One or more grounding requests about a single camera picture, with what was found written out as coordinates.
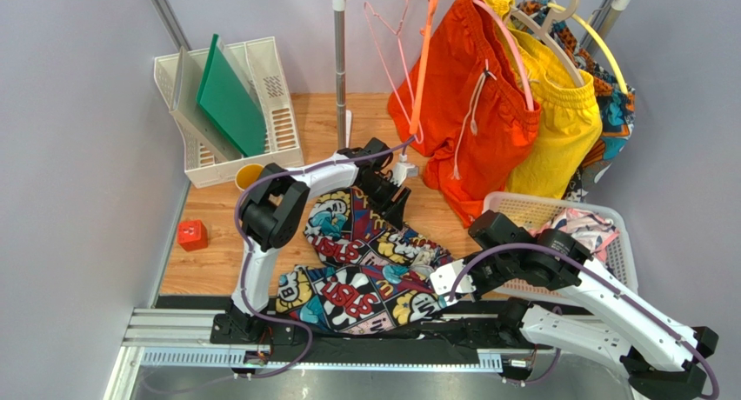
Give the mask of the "comic print shorts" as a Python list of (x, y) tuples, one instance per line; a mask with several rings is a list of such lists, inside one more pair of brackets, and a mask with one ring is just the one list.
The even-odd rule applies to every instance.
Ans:
[(278, 283), (276, 311), (320, 330), (368, 336), (430, 318), (446, 302), (431, 274), (451, 253), (393, 226), (356, 188), (320, 196), (304, 236), (322, 267), (298, 265)]

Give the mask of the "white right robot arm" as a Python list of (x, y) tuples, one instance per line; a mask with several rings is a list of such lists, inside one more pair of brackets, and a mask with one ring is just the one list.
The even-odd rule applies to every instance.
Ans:
[(512, 298), (498, 319), (533, 344), (566, 350), (614, 370), (649, 399), (717, 399), (720, 387), (708, 359), (719, 336), (682, 324), (649, 305), (614, 277), (571, 235), (554, 229), (532, 235), (491, 210), (469, 228), (481, 251), (464, 259), (457, 280), (471, 296), (520, 279), (555, 291), (601, 321), (571, 321)]

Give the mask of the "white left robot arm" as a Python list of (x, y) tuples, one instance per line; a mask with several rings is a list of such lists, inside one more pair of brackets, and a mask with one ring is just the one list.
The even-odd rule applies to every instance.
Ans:
[(270, 163), (262, 169), (235, 206), (244, 260), (230, 307), (214, 317), (211, 343), (256, 344), (265, 335), (274, 320), (264, 313), (270, 300), (270, 278), (281, 249), (297, 233), (304, 207), (312, 198), (355, 187), (383, 220), (403, 227), (411, 191), (383, 170), (405, 146), (390, 148), (372, 138), (363, 148), (341, 149), (318, 163), (291, 169)]

